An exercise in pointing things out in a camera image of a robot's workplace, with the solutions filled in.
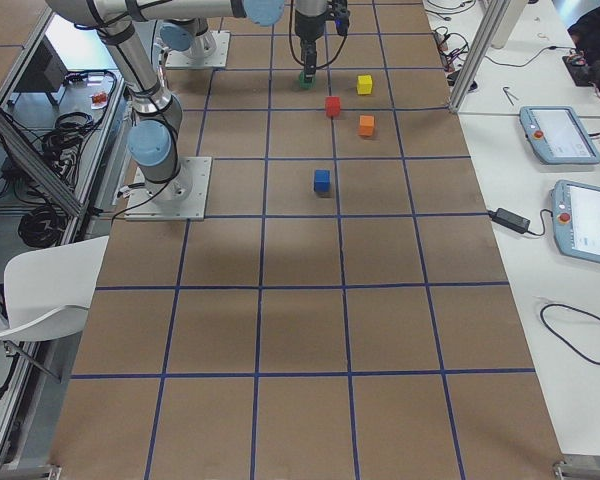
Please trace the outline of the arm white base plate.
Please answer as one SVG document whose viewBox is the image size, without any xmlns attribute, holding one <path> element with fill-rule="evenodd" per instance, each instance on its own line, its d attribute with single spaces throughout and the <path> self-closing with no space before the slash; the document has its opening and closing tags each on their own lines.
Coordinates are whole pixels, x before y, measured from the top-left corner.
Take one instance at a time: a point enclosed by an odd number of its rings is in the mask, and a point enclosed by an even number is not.
<svg viewBox="0 0 600 480">
<path fill-rule="evenodd" d="M 207 31 L 192 36 L 179 31 L 163 32 L 163 42 L 167 46 L 166 68 L 171 70 L 205 70 L 226 67 L 230 44 L 230 32 L 225 30 Z"/>
<path fill-rule="evenodd" d="M 202 221 L 205 218 L 211 157 L 180 157 L 180 171 L 165 190 L 162 185 L 145 184 L 136 168 L 134 182 L 145 185 L 131 191 L 124 219 L 128 221 Z"/>
</svg>

